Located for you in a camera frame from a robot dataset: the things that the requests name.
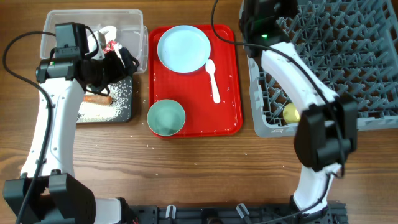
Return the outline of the red snack wrapper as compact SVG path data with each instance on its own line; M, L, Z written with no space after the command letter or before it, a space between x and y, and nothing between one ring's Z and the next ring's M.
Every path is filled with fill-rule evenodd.
M108 53L108 52L110 52L110 51L115 51L115 50L117 50L118 48L119 48L119 44L118 44L116 41L111 40L111 41L109 41L109 42L106 44L106 47L103 49L103 52L106 54L106 53Z

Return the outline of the brown carrot stick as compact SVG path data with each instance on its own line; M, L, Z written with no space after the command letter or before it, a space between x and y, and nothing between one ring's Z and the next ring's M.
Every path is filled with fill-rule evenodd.
M111 105L113 99L110 96L85 95L83 101L97 105Z

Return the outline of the green bowl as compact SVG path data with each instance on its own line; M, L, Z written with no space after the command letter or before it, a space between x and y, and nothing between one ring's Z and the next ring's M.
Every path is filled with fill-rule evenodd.
M164 99L154 103L147 113L147 124L159 136L173 136L185 125L186 114L177 101Z

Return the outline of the white plastic spoon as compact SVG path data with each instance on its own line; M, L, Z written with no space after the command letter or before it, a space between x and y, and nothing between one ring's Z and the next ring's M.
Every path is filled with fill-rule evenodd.
M218 86L216 84L216 79L215 79L216 67L215 67L215 64L212 61L212 59L207 60L207 62L205 64L205 70L208 72L208 74L210 76L213 102L218 104L221 102L221 98L220 98L220 93L218 91Z

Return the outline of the yellow cup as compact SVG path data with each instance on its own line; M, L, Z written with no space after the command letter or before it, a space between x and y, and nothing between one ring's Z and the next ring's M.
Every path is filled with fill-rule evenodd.
M284 107L282 116L287 124L299 123L300 121L300 113L293 103L289 103Z

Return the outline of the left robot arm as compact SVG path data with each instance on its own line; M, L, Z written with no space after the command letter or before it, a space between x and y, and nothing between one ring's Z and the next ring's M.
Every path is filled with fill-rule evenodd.
M133 75L139 62L126 48L97 58L99 49L88 46L93 31L84 24L57 24L54 36L57 45L32 81L40 103L30 153L2 195L18 223L137 223L124 198L96 198L76 180L73 145L85 93L108 96L109 84Z

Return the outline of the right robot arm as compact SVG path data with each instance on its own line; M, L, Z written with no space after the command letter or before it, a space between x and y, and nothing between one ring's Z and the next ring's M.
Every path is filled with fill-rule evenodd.
M243 1L239 28L248 57L276 80L300 117L294 149L302 170L292 203L298 215L313 218L327 208L331 183L344 176L357 148L358 106L320 81L277 25L278 18L297 13L296 1Z

